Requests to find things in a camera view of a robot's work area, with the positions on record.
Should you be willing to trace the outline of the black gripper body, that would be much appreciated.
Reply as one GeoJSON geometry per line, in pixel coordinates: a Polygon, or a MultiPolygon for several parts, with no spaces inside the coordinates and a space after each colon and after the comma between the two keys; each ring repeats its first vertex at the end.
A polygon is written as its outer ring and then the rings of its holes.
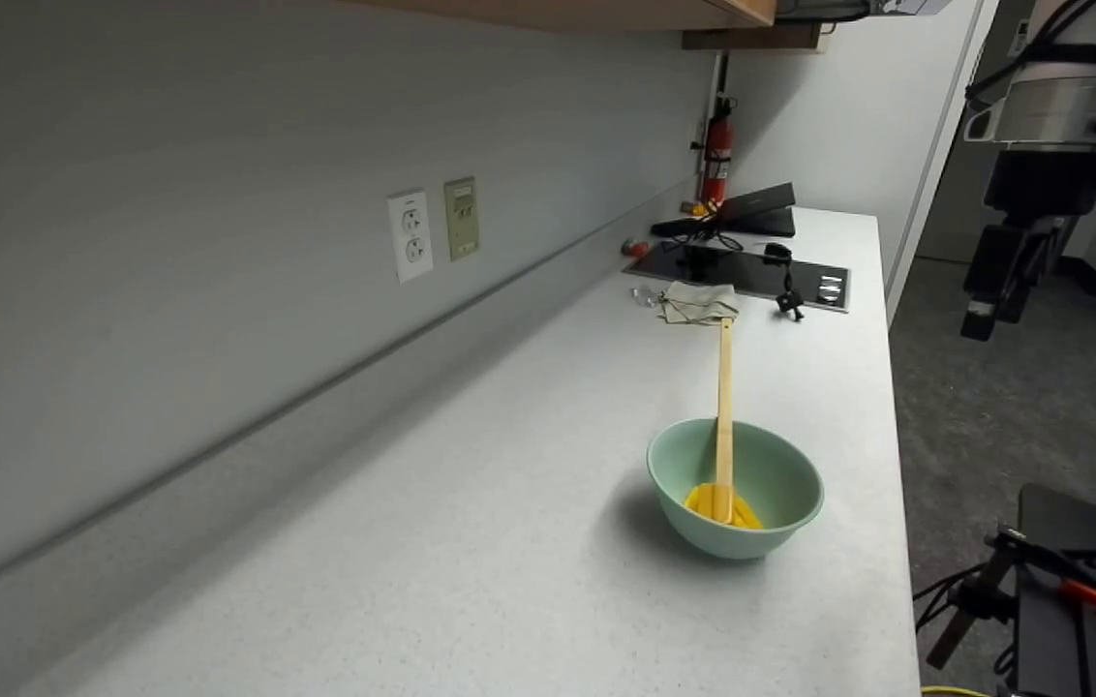
{"type": "Polygon", "coordinates": [[[1096,150],[1004,150],[982,203],[1000,221],[981,234],[962,277],[960,332],[970,343],[1023,319],[1074,221],[1096,205],[1096,150]]]}

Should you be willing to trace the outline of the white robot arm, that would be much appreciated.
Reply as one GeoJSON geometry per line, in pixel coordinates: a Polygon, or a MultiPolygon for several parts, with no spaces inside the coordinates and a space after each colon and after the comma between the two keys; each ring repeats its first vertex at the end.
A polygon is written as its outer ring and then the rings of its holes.
{"type": "Polygon", "coordinates": [[[962,87],[966,143],[995,148],[981,234],[962,277],[960,332],[987,343],[1018,323],[1059,256],[1070,228],[1096,211],[1096,0],[1032,0],[1009,64],[962,87]]]}

